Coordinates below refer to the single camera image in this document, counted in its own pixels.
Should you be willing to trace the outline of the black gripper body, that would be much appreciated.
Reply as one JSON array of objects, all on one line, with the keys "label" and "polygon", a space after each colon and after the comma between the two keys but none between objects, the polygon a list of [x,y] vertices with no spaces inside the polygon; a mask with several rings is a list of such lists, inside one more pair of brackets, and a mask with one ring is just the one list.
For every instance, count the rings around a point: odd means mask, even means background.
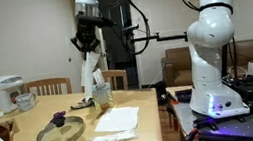
[{"label": "black gripper body", "polygon": [[91,44],[96,38],[96,27],[110,27],[114,26],[114,22],[111,19],[104,17],[92,17],[86,15],[77,16],[77,33],[76,37],[82,44]]}]

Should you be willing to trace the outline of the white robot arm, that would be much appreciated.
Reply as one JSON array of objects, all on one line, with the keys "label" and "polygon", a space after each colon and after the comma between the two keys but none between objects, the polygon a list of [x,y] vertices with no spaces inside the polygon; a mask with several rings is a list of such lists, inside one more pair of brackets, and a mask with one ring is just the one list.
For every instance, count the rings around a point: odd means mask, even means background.
[{"label": "white robot arm", "polygon": [[[91,58],[100,43],[95,30],[113,25],[111,19],[100,15],[101,1],[75,0],[77,32],[71,41],[85,54],[81,81],[87,96],[92,95],[92,71],[97,64]],[[248,105],[238,92],[222,83],[223,63],[218,50],[234,36],[233,0],[199,0],[199,4],[198,19],[187,29],[193,79],[189,107],[196,113],[216,119],[245,115],[250,112]]]}]

